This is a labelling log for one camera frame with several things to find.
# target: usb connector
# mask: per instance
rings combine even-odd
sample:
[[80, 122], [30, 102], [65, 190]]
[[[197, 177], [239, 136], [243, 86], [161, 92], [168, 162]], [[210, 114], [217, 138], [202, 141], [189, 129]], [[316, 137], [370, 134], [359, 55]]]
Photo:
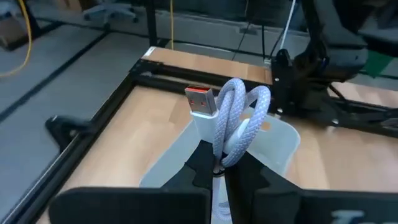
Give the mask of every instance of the usb connector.
[[192, 112], [213, 115], [217, 111], [216, 102], [211, 88], [188, 86], [185, 89]]

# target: green object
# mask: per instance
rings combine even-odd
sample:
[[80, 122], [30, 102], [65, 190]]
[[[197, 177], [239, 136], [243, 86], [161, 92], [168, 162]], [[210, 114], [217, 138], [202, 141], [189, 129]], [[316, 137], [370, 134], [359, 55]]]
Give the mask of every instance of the green object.
[[390, 64], [390, 62], [394, 59], [388, 55], [380, 54], [379, 52], [374, 52], [369, 50], [368, 53], [368, 61], [364, 66], [364, 70], [368, 75], [376, 78], [381, 75], [382, 71]]

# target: cardboard box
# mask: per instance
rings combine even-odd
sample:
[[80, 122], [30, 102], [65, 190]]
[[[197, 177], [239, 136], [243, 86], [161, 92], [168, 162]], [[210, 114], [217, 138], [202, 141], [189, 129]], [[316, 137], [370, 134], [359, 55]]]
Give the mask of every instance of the cardboard box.
[[83, 12], [93, 6], [96, 6], [95, 0], [55, 0], [57, 6], [63, 10]]
[[0, 46], [8, 49], [8, 46], [26, 35], [21, 24], [13, 17], [0, 20]]

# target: office chair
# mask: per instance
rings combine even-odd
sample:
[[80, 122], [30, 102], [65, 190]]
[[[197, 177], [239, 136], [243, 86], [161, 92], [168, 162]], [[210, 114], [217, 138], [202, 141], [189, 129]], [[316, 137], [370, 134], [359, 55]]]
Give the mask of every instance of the office chair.
[[132, 17], [133, 22], [138, 22], [136, 13], [134, 9], [128, 3], [116, 3], [115, 0], [102, 0], [97, 6], [92, 7], [83, 11], [83, 16], [85, 20], [90, 20], [90, 15], [104, 12], [104, 28], [109, 29], [109, 18], [115, 16], [116, 13], [120, 13], [129, 17]]

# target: yellow cable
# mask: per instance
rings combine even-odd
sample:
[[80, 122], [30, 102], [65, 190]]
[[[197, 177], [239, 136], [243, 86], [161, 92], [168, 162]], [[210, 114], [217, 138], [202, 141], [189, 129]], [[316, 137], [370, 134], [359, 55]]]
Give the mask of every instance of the yellow cable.
[[18, 1], [19, 1], [19, 4], [21, 5], [22, 15], [24, 16], [25, 23], [26, 23], [29, 46], [27, 48], [27, 53], [26, 53], [26, 56], [25, 56], [24, 63], [22, 65], [18, 66], [17, 68], [11, 70], [10, 72], [0, 73], [0, 78], [11, 76], [11, 75], [19, 72], [21, 69], [23, 69], [26, 66], [27, 62], [29, 61], [30, 50], [32, 49], [32, 30], [30, 29], [30, 23], [29, 23], [29, 19], [27, 17], [27, 11], [26, 11], [26, 7], [25, 7], [25, 3], [24, 3], [24, 0], [18, 0]]
[[173, 0], [170, 0], [170, 23], [171, 23], [171, 42], [172, 42], [172, 50], [174, 50], [174, 16], [173, 16]]

